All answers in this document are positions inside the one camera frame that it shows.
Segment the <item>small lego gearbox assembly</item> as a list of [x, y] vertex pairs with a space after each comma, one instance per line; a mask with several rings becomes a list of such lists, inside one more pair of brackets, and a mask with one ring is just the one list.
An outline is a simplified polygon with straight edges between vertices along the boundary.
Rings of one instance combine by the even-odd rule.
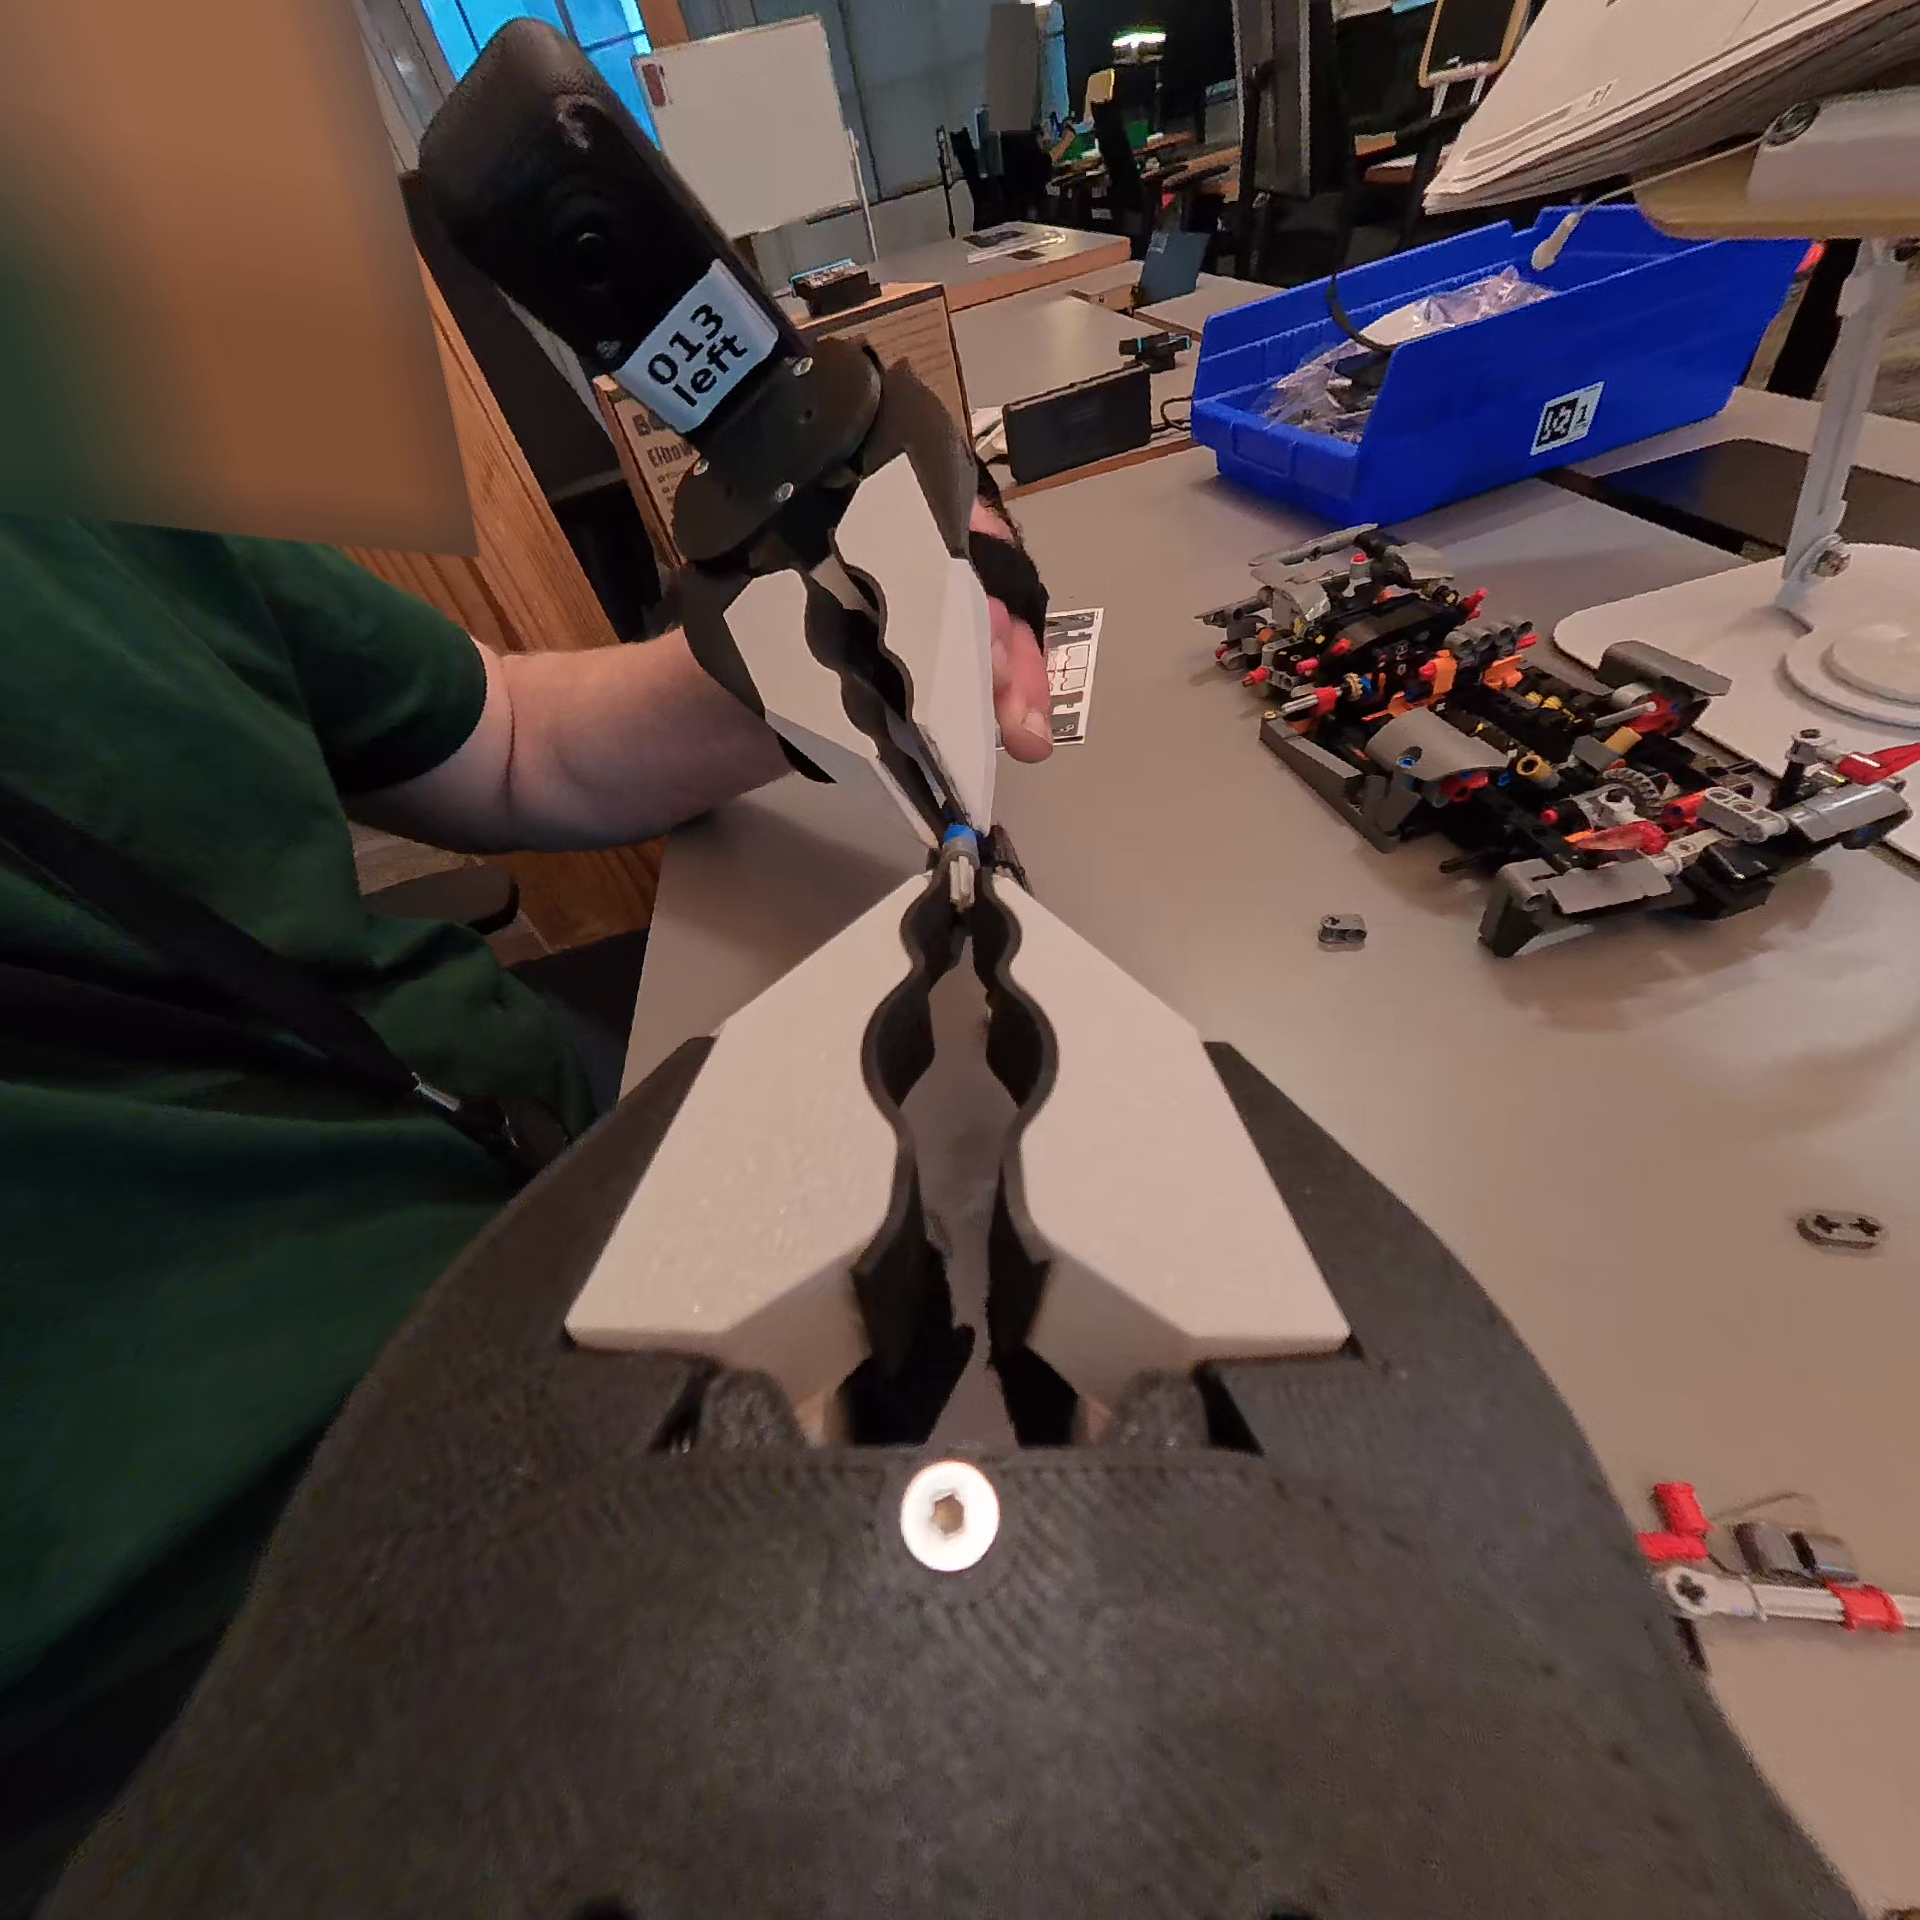
[[961, 921], [977, 906], [987, 880], [1032, 889], [1019, 848], [1003, 824], [947, 824], [928, 872], [935, 874], [935, 892]]

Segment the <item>lego instruction booklet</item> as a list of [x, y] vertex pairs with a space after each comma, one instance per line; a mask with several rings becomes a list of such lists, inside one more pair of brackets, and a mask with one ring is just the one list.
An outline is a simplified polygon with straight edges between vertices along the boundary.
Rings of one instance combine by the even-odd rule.
[[1426, 189], [1433, 215], [1564, 195], [1906, 85], [1915, 4], [1546, 4]]

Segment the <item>person's left forearm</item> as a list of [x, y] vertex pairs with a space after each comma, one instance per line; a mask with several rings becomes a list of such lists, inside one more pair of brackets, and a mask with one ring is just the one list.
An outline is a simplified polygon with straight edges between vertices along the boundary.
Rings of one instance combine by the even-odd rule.
[[466, 649], [486, 675], [476, 729], [414, 780], [346, 799], [353, 822], [461, 855], [609, 851], [793, 773], [678, 630], [572, 653]]

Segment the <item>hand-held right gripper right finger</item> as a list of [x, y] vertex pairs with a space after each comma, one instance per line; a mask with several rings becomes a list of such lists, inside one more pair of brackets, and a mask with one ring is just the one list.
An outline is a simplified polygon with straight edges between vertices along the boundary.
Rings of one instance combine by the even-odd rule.
[[1016, 1442], [1069, 1446], [1137, 1377], [1347, 1345], [1196, 1028], [1013, 881], [977, 887], [975, 969], [1013, 1102], [987, 1328]]

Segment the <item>person's left hand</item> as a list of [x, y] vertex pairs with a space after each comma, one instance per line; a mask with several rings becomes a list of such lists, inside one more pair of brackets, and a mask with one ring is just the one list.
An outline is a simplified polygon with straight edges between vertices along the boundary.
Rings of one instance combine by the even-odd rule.
[[1005, 601], [990, 596], [987, 608], [999, 745], [1013, 762], [1041, 764], [1054, 748], [1041, 637]]

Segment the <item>lego sticker sheet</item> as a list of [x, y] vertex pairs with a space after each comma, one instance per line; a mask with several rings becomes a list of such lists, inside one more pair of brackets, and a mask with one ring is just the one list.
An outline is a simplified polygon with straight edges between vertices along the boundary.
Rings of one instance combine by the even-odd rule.
[[1045, 623], [1050, 737], [1054, 748], [1089, 738], [1104, 609], [1054, 609]]

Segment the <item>person's green shirt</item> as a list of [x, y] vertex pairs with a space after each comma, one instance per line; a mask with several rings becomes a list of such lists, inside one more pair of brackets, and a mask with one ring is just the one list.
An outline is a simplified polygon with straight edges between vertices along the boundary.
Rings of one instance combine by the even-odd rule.
[[[4, 517], [4, 824], [120, 855], [432, 1087], [582, 1133], [550, 1006], [370, 918], [348, 799], [480, 722], [479, 646], [317, 545]], [[4, 1914], [174, 1720], [325, 1426], [519, 1170], [4, 844]]]

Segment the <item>black case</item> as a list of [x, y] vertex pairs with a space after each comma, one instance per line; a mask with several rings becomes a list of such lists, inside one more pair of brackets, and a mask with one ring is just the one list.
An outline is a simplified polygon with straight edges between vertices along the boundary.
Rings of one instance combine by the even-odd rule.
[[1112, 461], [1150, 443], [1150, 370], [1126, 366], [1012, 402], [999, 414], [1005, 464], [1016, 486]]

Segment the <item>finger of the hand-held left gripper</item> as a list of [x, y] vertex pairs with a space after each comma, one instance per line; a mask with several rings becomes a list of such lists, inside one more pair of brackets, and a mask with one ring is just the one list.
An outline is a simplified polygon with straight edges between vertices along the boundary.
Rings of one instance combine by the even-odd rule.
[[874, 679], [872, 618], [802, 572], [769, 572], [730, 601], [726, 633], [802, 773], [887, 806], [935, 851], [947, 822]]
[[907, 453], [865, 475], [833, 556], [877, 612], [877, 649], [902, 681], [883, 694], [936, 817], [977, 836], [994, 822], [998, 719], [993, 616], [964, 553], [950, 553]]

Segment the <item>whiteboard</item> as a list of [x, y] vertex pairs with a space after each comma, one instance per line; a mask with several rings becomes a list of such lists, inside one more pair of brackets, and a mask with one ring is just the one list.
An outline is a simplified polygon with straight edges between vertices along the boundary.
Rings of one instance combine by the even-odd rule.
[[662, 156], [726, 237], [872, 215], [815, 15], [659, 48], [631, 65]]

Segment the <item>large lego car chassis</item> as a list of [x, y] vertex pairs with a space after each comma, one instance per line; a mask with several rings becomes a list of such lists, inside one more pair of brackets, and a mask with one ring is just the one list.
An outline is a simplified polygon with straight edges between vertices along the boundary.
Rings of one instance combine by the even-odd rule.
[[1490, 884], [1498, 958], [1627, 916], [1716, 922], [1825, 851], [1911, 822], [1917, 748], [1800, 730], [1774, 773], [1707, 733], [1733, 692], [1633, 637], [1553, 666], [1531, 622], [1484, 612], [1442, 553], [1358, 526], [1262, 556], [1256, 590], [1200, 612], [1215, 661], [1262, 694], [1262, 745], [1374, 848], [1442, 839]]

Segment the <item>clear plastic bags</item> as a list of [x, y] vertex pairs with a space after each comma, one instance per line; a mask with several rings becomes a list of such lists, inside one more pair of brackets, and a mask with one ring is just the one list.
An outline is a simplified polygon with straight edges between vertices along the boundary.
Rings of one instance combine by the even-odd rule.
[[1550, 285], [1505, 266], [1454, 291], [1422, 293], [1359, 325], [1347, 313], [1333, 285], [1333, 347], [1278, 377], [1256, 402], [1256, 417], [1355, 446], [1376, 409], [1387, 366], [1402, 348], [1517, 313], [1550, 298]]

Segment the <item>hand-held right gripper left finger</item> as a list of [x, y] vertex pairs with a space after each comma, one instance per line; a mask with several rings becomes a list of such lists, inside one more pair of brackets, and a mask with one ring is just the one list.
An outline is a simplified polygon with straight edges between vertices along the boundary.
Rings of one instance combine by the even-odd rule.
[[563, 1330], [711, 1359], [861, 1446], [920, 1446], [953, 1394], [953, 1291], [902, 1113], [953, 965], [936, 876], [902, 881], [711, 1036]]

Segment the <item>white book stand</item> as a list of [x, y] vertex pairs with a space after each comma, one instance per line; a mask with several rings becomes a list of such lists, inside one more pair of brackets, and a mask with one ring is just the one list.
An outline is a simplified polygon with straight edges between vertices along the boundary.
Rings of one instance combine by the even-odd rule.
[[1645, 177], [1635, 197], [1672, 237], [1856, 238], [1859, 256], [1782, 557], [1573, 612], [1561, 651], [1597, 666], [1645, 641], [1725, 668], [1708, 737], [1767, 764], [1808, 729], [1856, 754], [1915, 745], [1917, 550], [1847, 538], [1841, 520], [1917, 247], [1917, 89], [1789, 108], [1752, 145]]

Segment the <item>blue plastic bin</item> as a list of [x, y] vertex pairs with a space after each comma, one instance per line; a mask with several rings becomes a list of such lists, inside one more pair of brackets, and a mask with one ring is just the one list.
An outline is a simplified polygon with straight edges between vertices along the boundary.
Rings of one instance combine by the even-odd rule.
[[1192, 439], [1222, 479], [1330, 526], [1396, 526], [1723, 413], [1811, 252], [1808, 238], [1679, 238], [1633, 203], [1491, 222], [1347, 269], [1374, 340], [1429, 298], [1513, 273], [1540, 300], [1369, 354], [1328, 281], [1207, 322]]

